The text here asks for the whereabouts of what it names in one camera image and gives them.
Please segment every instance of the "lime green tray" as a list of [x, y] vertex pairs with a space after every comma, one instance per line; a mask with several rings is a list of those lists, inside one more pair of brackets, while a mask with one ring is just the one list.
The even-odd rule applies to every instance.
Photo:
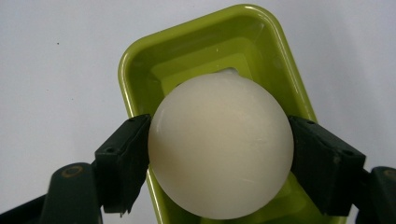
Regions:
[[[134, 42], [120, 61], [119, 81], [130, 117], [154, 115], [179, 83], [223, 69], [236, 69], [271, 92], [288, 115], [316, 120], [283, 31], [267, 10], [237, 5]], [[296, 178], [259, 211], [237, 219], [210, 220], [172, 202], [148, 169], [148, 187], [161, 224], [345, 223], [323, 216]]]

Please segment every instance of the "white background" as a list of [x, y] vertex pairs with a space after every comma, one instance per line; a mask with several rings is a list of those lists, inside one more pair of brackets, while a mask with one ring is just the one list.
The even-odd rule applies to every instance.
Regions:
[[[1, 1], [0, 213], [44, 194], [58, 168], [93, 161], [127, 119], [117, 71], [130, 44], [242, 2]], [[250, 3], [280, 21], [319, 123], [367, 169], [396, 167], [396, 2]], [[131, 215], [104, 222], [156, 223], [147, 186]]]

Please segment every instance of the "plastic container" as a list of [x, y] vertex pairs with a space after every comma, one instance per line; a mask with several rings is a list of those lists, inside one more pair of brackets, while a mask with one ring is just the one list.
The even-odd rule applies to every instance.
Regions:
[[[154, 115], [163, 97], [196, 76], [234, 68], [262, 85], [286, 114], [316, 120], [282, 29], [267, 10], [228, 7], [134, 42], [120, 61], [119, 81], [130, 117]], [[148, 169], [148, 187], [158, 223], [345, 223], [323, 216], [292, 173], [277, 196], [259, 211], [230, 220], [210, 220], [176, 205]]]

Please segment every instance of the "sphere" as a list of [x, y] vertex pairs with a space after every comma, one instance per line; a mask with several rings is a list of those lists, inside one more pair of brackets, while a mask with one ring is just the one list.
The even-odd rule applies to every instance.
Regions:
[[150, 166], [185, 210], [246, 216], [283, 186], [293, 158], [289, 121], [276, 99], [235, 74], [194, 77], [159, 105], [148, 135]]

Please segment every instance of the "green plastic tray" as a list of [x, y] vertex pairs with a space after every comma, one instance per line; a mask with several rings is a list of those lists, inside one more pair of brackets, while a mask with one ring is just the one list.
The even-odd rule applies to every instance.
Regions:
[[[253, 5], [228, 7], [134, 42], [119, 68], [128, 114], [153, 116], [163, 97], [179, 83], [227, 68], [271, 92], [286, 114], [316, 120], [278, 21]], [[147, 181], [161, 224], [346, 222], [344, 217], [323, 216], [292, 173], [262, 209], [230, 220], [211, 220], [183, 210], [163, 192], [150, 168]]]

